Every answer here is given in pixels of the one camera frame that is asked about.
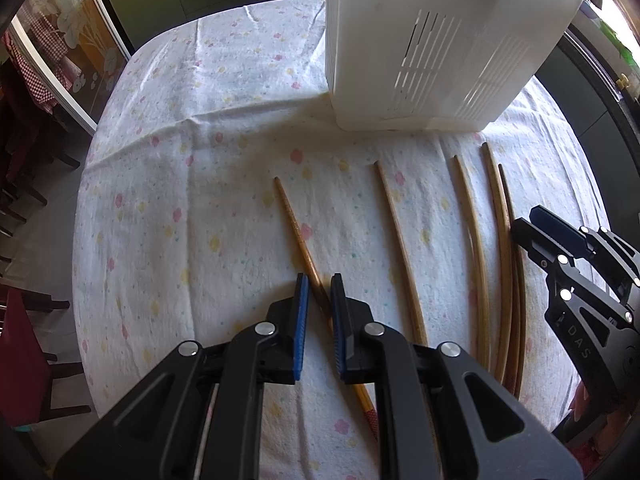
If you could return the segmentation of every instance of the chair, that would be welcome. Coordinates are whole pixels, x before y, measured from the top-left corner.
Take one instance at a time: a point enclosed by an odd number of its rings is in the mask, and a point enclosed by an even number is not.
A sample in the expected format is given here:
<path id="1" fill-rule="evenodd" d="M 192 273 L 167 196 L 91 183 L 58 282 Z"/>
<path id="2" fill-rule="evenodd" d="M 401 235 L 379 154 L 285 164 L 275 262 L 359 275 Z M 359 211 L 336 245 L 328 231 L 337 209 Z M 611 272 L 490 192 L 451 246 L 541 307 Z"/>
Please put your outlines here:
<path id="1" fill-rule="evenodd" d="M 9 260 L 4 256 L 0 256 L 0 262 Z M 6 285 L 0 285 L 0 333 L 2 332 L 2 326 L 4 324 L 4 313 L 6 312 L 6 301 L 9 289 Z M 40 292 L 33 292 L 32 290 L 24 290 L 23 288 L 17 288 L 22 295 L 22 302 L 24 303 L 25 310 L 34 310 L 38 312 L 53 312 L 54 310 L 66 310 L 69 308 L 70 303 L 68 301 L 53 301 L 48 294 L 41 294 Z M 47 361 L 57 361 L 58 357 L 55 354 L 49 354 L 44 352 L 44 357 Z"/>
<path id="2" fill-rule="evenodd" d="M 53 380 L 81 373 L 82 363 L 47 363 L 33 333 L 21 291 L 9 288 L 0 335 L 0 414 L 9 426 L 91 412 L 87 405 L 51 407 Z"/>
<path id="3" fill-rule="evenodd" d="M 0 160 L 0 174 L 2 175 L 6 175 L 6 172 L 9 169 L 9 162 L 11 160 L 11 156 L 4 151 L 4 147 L 15 131 L 16 124 L 17 122 L 15 119 L 14 111 L 9 106 L 7 98 L 3 96 L 2 98 L 0 98 L 0 146 L 2 147 L 0 158 L 2 158 L 1 155 L 4 155 L 4 158 Z M 10 209 L 7 204 L 3 203 L 3 198 L 8 197 L 4 197 L 2 194 L 0 194 L 0 214 L 11 216 L 15 220 L 22 222 L 23 224 L 26 223 L 27 219 Z"/>
<path id="4" fill-rule="evenodd" d="M 32 166 L 37 156 L 43 152 L 55 156 L 74 169 L 80 166 L 80 162 L 63 153 L 60 134 L 65 132 L 64 128 L 35 105 L 22 76 L 11 60 L 0 66 L 0 84 L 15 115 L 16 129 L 21 132 L 18 145 L 11 153 L 8 164 L 5 162 L 6 170 L 0 173 L 0 178 L 3 179 L 2 187 L 7 183 L 12 184 L 33 196 L 42 205 L 47 205 L 47 199 L 24 177 L 25 169 Z"/>
<path id="5" fill-rule="evenodd" d="M 29 452 L 20 437 L 0 415 L 0 478 L 4 480 L 49 480 L 40 460 Z"/>

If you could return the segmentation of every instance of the floor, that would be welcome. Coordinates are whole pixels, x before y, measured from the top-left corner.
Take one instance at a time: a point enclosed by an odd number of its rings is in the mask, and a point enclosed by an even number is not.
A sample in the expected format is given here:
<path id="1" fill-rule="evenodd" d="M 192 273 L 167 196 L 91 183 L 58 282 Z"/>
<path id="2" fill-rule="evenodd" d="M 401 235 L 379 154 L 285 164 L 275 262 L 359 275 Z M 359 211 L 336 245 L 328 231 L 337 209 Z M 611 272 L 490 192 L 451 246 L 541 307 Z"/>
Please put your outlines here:
<path id="1" fill-rule="evenodd" d="M 74 218 L 89 144 L 88 136 L 66 136 L 65 153 L 82 162 L 75 171 L 59 160 L 37 168 L 33 187 L 49 203 L 43 207 L 30 196 L 21 196 L 12 208 L 28 219 L 26 224 L 0 216 L 0 224 L 14 232 L 13 238 L 0 235 L 0 254 L 12 259 L 7 266 L 0 264 L 2 283 L 50 294 L 54 300 L 72 301 Z M 58 362 L 80 360 L 73 307 L 50 314 L 32 312 L 30 317 L 43 351 L 56 354 Z M 56 380 L 51 404 L 53 408 L 92 406 L 84 375 Z M 96 421 L 95 412 L 49 420 L 34 424 L 30 435 L 47 464 L 54 465 Z"/>

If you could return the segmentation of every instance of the white tablecloth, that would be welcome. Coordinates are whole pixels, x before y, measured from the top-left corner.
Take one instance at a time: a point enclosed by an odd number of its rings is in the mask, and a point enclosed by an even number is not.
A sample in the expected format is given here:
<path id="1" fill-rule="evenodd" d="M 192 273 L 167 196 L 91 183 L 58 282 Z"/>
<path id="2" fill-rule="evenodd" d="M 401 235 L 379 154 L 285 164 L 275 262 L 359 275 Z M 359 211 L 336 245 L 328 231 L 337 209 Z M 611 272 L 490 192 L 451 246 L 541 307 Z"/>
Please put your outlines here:
<path id="1" fill-rule="evenodd" d="M 409 247 L 431 345 L 475 349 L 472 259 L 450 158 L 470 170 L 488 263 L 494 351 L 497 239 L 479 148 L 503 163 L 516 214 L 539 203 L 574 225 L 608 225 L 584 153 L 534 78 L 482 133 L 341 131 L 324 79 L 324 0 L 234 9 L 156 37 L 127 65 L 82 175 L 74 308 L 98 414 L 180 341 L 230 340 L 293 292 L 302 270 L 279 176 L 326 280 L 410 335 L 401 263 L 372 164 L 380 159 Z M 575 372 L 543 320 L 544 274 L 529 261 L 522 401 L 547 427 Z M 376 447 L 338 382 L 310 300 L 302 380 L 267 385 L 261 477 L 372 479 Z"/>

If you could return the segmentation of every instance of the chopstick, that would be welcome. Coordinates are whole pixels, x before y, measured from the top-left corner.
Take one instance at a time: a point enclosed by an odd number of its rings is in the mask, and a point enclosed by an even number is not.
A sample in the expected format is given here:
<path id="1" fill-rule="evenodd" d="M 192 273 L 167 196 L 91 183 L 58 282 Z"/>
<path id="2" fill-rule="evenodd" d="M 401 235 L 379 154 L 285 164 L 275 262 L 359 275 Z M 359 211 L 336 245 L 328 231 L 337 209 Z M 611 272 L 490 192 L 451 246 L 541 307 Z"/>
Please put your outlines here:
<path id="1" fill-rule="evenodd" d="M 296 243 L 298 245 L 298 249 L 302 254 L 302 259 L 304 261 L 304 267 L 306 274 L 309 278 L 309 283 L 311 285 L 311 292 L 316 298 L 316 303 L 320 307 L 320 311 L 322 315 L 326 319 L 329 332 L 333 336 L 334 334 L 334 325 L 331 319 L 331 302 L 329 301 L 329 296 L 322 286 L 322 281 L 320 280 L 320 276 L 318 275 L 318 270 L 314 265 L 314 261 L 309 253 L 309 249 L 306 246 L 305 241 L 302 239 L 302 234 L 300 233 L 300 227 L 298 226 L 298 221 L 296 220 L 296 216 L 293 214 L 293 209 L 291 208 L 291 204 L 289 203 L 289 199 L 287 198 L 287 194 L 282 187 L 282 183 L 278 177 L 273 179 L 276 185 L 276 190 L 278 191 L 278 196 L 280 197 L 280 201 L 282 202 L 282 206 L 287 215 L 287 219 L 289 219 L 289 225 L 293 230 L 293 234 L 296 237 Z M 352 384 L 351 386 L 358 397 L 358 401 L 360 402 L 360 407 L 364 413 L 367 422 L 369 423 L 369 427 L 373 432 L 373 437 L 378 439 L 378 414 L 376 413 L 376 409 L 371 402 L 371 398 L 369 397 L 369 393 L 364 384 Z"/>
<path id="2" fill-rule="evenodd" d="M 476 294 L 478 295 L 478 342 L 476 360 L 485 369 L 491 365 L 491 343 L 489 338 L 489 295 L 486 288 L 486 263 L 482 251 L 482 240 L 478 225 L 478 214 L 474 207 L 473 197 L 466 177 L 465 164 L 462 158 L 453 157 L 454 167 L 458 172 L 458 183 L 455 185 L 462 202 L 462 211 L 471 237 L 472 251 L 474 254 L 474 272 L 476 274 Z"/>
<path id="3" fill-rule="evenodd" d="M 411 270 L 411 263 L 409 261 L 409 255 L 402 239 L 402 233 L 400 232 L 400 222 L 398 221 L 398 215 L 396 214 L 396 208 L 391 199 L 389 187 L 386 184 L 385 170 L 377 160 L 374 163 L 382 187 L 385 190 L 386 203 L 389 206 L 391 212 L 391 218 L 394 221 L 394 228 L 396 231 L 396 239 L 398 240 L 398 246 L 400 247 L 400 253 L 402 254 L 402 264 L 404 265 L 404 290 L 406 298 L 409 303 L 409 313 L 411 315 L 412 330 L 414 332 L 414 341 L 422 346 L 427 346 L 427 330 L 424 325 L 424 317 L 422 316 L 422 309 L 420 307 L 420 297 L 418 296 L 418 289 L 415 286 L 414 273 Z"/>
<path id="4" fill-rule="evenodd" d="M 504 196 L 507 203 L 507 211 L 509 212 L 510 221 L 513 222 L 515 220 L 515 214 L 513 211 L 513 202 L 511 200 L 511 193 L 509 192 L 509 186 L 507 184 L 507 179 L 504 174 L 504 168 L 501 164 L 498 165 L 498 171 L 500 172 L 500 179 L 502 181 L 502 188 L 504 189 Z M 520 248 L 516 244 L 511 245 L 513 248 L 513 261 L 514 261 L 514 279 L 513 279 L 513 309 L 514 316 L 517 316 L 518 319 L 518 347 L 517 351 L 513 350 L 514 356 L 517 355 L 517 361 L 514 366 L 515 368 L 515 380 L 513 384 L 513 396 L 516 399 L 520 398 L 520 390 L 522 387 L 522 375 L 524 373 L 524 354 L 526 351 L 526 341 L 527 341 L 527 291 L 526 284 L 524 281 L 524 264 L 522 263 L 522 252 Z"/>
<path id="5" fill-rule="evenodd" d="M 511 273 L 512 279 L 512 305 L 513 315 L 511 316 L 511 337 L 509 339 L 509 353 L 507 356 L 507 365 L 504 371 L 503 386 L 507 391 L 515 396 L 516 384 L 518 382 L 518 363 L 520 361 L 520 316 L 522 315 L 520 308 L 520 287 L 518 286 L 518 273 L 516 272 L 516 258 L 518 253 L 513 250 L 511 252 L 511 264 L 514 272 Z"/>
<path id="6" fill-rule="evenodd" d="M 481 148 L 484 169 L 489 176 L 491 196 L 494 203 L 494 216 L 498 227 L 498 248 L 500 253 L 500 332 L 498 338 L 498 352 L 495 362 L 494 378 L 504 384 L 504 374 L 510 349 L 511 335 L 511 309 L 512 297 L 512 249 L 507 203 L 502 188 L 502 180 L 494 154 L 488 142 L 484 142 Z"/>

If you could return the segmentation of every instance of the glass door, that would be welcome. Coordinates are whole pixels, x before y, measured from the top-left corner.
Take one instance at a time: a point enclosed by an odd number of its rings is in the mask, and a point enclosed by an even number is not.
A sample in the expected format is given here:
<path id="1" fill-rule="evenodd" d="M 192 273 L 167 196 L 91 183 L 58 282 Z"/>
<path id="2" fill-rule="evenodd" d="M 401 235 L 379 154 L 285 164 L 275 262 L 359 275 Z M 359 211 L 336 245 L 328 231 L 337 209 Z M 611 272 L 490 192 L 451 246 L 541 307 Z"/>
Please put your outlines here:
<path id="1" fill-rule="evenodd" d="M 23 60 L 94 132 L 129 54 L 95 0 L 26 0 L 9 27 Z"/>

